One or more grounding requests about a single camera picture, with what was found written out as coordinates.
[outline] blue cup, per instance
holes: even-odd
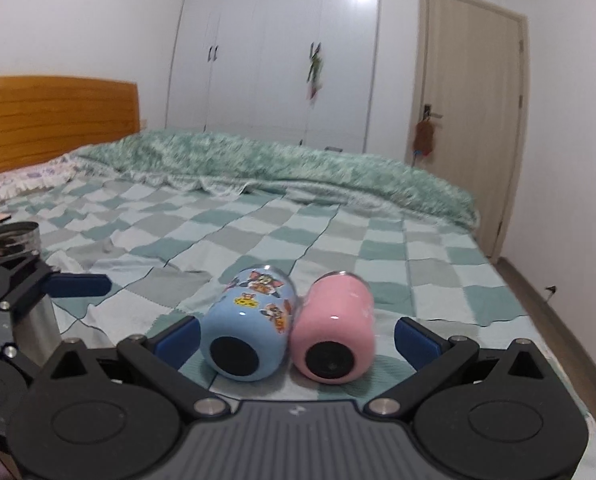
[[[268,377],[283,361],[296,302],[295,286],[281,270],[243,270],[201,320],[204,359],[235,381]]]

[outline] baseboard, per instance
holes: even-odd
[[[496,268],[500,270],[501,274],[506,274],[508,278],[513,278],[513,280],[524,289],[524,292],[539,310],[539,312],[536,312],[535,314],[542,316],[546,322],[552,325],[555,332],[558,333],[561,340],[570,350],[571,360],[575,360],[577,362],[577,367],[584,370],[587,379],[596,391],[596,364],[571,330],[564,324],[564,322],[562,322],[558,314],[556,314],[540,293],[533,288],[509,260],[500,258]]]

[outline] checkered bedspread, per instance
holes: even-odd
[[[401,316],[490,348],[530,337],[563,374],[472,237],[449,224],[276,194],[220,198],[103,178],[77,178],[18,197],[0,211],[40,224],[48,263],[112,280],[103,298],[54,300],[63,336],[78,336],[90,347],[111,346],[132,333],[153,335],[188,314],[202,317],[233,276],[253,264],[279,267],[300,295],[331,270],[353,271],[369,283],[378,355],[364,377],[342,386],[316,384],[287,363],[264,381],[235,383],[217,376],[197,352],[181,372],[233,405],[243,398],[349,397],[363,404],[414,372],[393,344]],[[593,446],[596,453],[596,435]],[[596,480],[592,459],[584,478]]]

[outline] wardrobe door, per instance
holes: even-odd
[[[307,145],[364,151],[378,0],[323,0],[321,89],[309,116]]]
[[[203,131],[221,0],[185,0],[169,86],[167,127]]]
[[[298,144],[309,114],[311,45],[321,0],[265,0],[265,28],[251,136]]]
[[[264,17],[264,0],[222,1],[211,62],[207,131],[249,134]]]

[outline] wooden floor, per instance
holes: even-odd
[[[596,366],[571,331],[524,277],[504,258],[495,266],[508,283],[546,344],[558,357],[575,391],[596,420]]]

